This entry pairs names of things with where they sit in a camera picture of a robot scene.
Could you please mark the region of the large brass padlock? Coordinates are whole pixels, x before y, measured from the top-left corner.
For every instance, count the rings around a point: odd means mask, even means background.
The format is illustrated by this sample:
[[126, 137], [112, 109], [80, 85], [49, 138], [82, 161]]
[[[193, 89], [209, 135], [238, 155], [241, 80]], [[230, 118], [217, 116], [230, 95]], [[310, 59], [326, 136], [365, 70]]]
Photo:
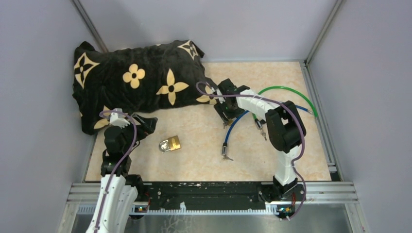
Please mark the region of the large brass padlock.
[[167, 138], [159, 143], [159, 150], [162, 153], [181, 149], [180, 139], [177, 135]]

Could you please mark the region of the blue cable lock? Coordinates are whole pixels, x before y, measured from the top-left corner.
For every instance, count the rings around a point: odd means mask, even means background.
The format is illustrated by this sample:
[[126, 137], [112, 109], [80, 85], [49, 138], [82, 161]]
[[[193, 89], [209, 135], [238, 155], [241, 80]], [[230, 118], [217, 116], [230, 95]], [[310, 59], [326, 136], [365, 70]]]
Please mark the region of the blue cable lock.
[[[307, 108], [305, 108], [305, 107], [302, 107], [302, 106], [297, 105], [296, 108], [297, 108], [297, 109], [300, 109], [300, 110], [303, 110], [303, 111], [305, 111], [305, 112], [307, 112], [307, 113], [309, 113], [309, 114], [311, 114], [311, 115], [314, 115], [314, 112], [312, 112], [311, 110], [309, 110], [309, 109], [307, 109]], [[249, 112], [249, 111], [245, 111], [244, 113], [240, 114], [240, 116], [237, 117], [237, 118], [234, 120], [234, 123], [229, 127], [229, 129], [228, 129], [228, 131], [227, 131], [227, 133], [226, 133], [226, 136], [225, 136], [225, 140], [224, 140], [223, 145], [222, 145], [222, 155], [227, 155], [227, 152], [228, 152], [228, 140], [229, 140], [230, 134], [231, 134], [234, 126], [235, 126], [235, 125], [237, 124], [237, 122], [238, 122], [245, 114], [247, 114], [248, 112]]]

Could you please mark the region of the small brass padlock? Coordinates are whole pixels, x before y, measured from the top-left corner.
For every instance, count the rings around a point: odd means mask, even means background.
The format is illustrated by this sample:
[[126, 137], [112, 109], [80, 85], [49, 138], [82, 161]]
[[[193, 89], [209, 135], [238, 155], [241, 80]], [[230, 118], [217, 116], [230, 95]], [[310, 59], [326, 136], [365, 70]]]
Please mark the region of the small brass padlock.
[[235, 119], [229, 119], [228, 121], [223, 122], [223, 128], [230, 127], [234, 123]]

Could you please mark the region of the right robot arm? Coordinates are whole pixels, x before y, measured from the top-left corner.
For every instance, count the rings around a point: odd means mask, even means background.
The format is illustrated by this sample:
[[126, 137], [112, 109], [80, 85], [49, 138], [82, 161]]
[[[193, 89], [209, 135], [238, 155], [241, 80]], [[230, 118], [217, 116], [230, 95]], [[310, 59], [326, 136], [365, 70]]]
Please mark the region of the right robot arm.
[[303, 155], [306, 136], [296, 105], [291, 101], [271, 102], [245, 85], [235, 86], [230, 79], [220, 82], [213, 93], [219, 96], [214, 109], [224, 126], [229, 126], [222, 146], [223, 157], [227, 158], [228, 140], [237, 122], [248, 112], [253, 113], [256, 126], [278, 151], [271, 194], [286, 200], [297, 187], [295, 162]]

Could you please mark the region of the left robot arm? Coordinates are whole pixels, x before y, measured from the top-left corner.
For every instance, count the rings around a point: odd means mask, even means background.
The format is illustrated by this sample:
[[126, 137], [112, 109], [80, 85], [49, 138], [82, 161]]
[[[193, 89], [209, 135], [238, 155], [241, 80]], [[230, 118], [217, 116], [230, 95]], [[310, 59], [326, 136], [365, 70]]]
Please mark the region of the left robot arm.
[[98, 200], [88, 233], [122, 233], [135, 201], [144, 198], [146, 188], [140, 175], [130, 175], [131, 152], [156, 129], [156, 117], [128, 115], [120, 108], [99, 114], [108, 120], [104, 132], [101, 181]]

